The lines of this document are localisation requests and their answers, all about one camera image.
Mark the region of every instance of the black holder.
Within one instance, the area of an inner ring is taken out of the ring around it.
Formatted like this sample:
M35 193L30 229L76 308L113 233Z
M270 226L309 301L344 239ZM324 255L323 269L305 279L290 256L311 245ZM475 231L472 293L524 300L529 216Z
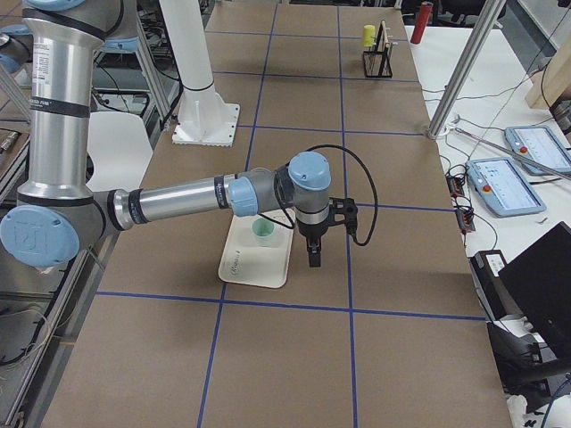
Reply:
M363 70L366 78L391 78L393 69L391 68L391 53L393 44L388 41L385 21L381 21L377 33L377 40L373 50L363 51Z

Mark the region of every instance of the black chair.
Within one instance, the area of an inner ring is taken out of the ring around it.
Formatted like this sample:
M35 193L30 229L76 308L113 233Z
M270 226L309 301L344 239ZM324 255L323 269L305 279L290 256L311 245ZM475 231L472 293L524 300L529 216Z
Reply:
M470 15L478 16L482 12L485 0L441 0L442 12L451 13L452 22L459 27L466 27L466 18ZM499 18L506 14L506 5L503 6Z

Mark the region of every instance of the black band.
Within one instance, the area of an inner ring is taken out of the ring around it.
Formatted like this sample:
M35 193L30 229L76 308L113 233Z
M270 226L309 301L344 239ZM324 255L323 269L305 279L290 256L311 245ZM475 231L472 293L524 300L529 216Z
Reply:
M121 232L125 230L124 227L121 226L119 220L117 220L117 214L115 213L115 194L117 193L116 190L111 190L107 195L107 215L109 216L109 220L111 221L113 227Z
M216 194L218 208L221 210L229 208L228 199L226 199L226 189L224 188L224 176L216 176L214 178L214 194Z
M31 110L62 114L64 116L73 116L74 118L81 119L87 119L91 114L89 107L86 105L50 100L39 96L32 96L30 98L29 107Z
M121 22L123 21L123 15L125 13L125 4L123 3L123 0L121 0L121 7L119 10L119 17L117 18L117 20L115 21L115 23L113 24L113 26L109 29L109 31L107 31L107 36L109 36L110 34L113 34L121 25Z
M23 193L18 193L18 201L40 207L83 207L93 203L93 196L82 199L50 199L37 198L36 196L28 196Z
M143 225L149 222L141 208L141 192L143 192L143 189L136 189L128 194L128 212L130 213L131 218L133 218L133 221L138 225Z
M184 89L188 89L189 91L202 92L202 91L205 91L206 89L208 89L209 87L211 87L212 85L214 85L214 80L208 86L201 87L200 89L193 89L192 87L185 86L183 83L181 83L181 85L183 86Z
M100 40L105 40L105 32L102 29L94 27L93 25L86 24L85 22L74 20L68 16L63 16L58 13L49 11L39 11L38 9L24 9L21 13L22 18L32 18L52 22L54 24L63 25L64 27L71 27L78 29L84 33L88 33L93 37Z

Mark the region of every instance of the sticker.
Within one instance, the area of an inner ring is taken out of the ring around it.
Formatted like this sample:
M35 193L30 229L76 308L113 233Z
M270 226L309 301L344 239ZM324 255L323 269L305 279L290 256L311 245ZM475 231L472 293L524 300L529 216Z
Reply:
M488 259L488 265L494 276L500 276L498 273L505 268L500 254L488 254L485 256Z
M32 83L37 85L52 85L52 41L34 43L34 68Z

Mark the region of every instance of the brown cardboard table surface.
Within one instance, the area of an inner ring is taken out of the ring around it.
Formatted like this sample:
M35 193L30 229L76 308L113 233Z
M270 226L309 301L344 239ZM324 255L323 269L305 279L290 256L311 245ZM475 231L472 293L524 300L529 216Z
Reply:
M342 144L380 194L368 247L342 228L309 269L296 234L279 290L224 284L231 212L124 233L44 427L509 428L482 312L447 196L406 40L394 78L359 73L363 24L393 9L218 3L207 29L217 90L242 106L232 148L164 135L144 186L275 168L314 144ZM323 151L360 205L350 158Z

